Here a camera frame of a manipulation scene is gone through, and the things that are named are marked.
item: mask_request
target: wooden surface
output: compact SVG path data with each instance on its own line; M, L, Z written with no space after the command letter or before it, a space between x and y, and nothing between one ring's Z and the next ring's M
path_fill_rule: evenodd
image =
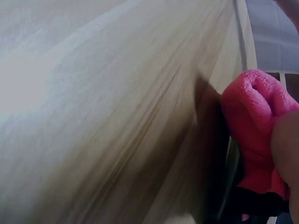
M255 67L244 0L1 1L0 222L201 223Z

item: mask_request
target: wood grain texture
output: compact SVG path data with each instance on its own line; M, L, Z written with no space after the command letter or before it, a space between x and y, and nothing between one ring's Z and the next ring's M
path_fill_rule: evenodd
M0 222L201 223L244 63L244 0L1 1Z

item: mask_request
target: wooden panel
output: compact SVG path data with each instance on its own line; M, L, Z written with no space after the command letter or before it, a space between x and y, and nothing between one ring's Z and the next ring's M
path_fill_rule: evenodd
M244 0L5 0L0 34L1 223L202 222Z

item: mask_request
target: white wall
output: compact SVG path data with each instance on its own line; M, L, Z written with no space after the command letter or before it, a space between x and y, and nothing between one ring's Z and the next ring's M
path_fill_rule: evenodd
M262 70L299 72L299 38L292 22L272 0L246 0Z

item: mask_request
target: pink microfiber cloth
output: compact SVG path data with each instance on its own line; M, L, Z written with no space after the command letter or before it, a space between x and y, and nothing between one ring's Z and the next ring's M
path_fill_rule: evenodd
M273 192L288 200L289 189L274 167L270 140L277 118L299 110L299 104L275 78L249 70L223 92L221 108L244 163L245 174L238 187L258 194Z

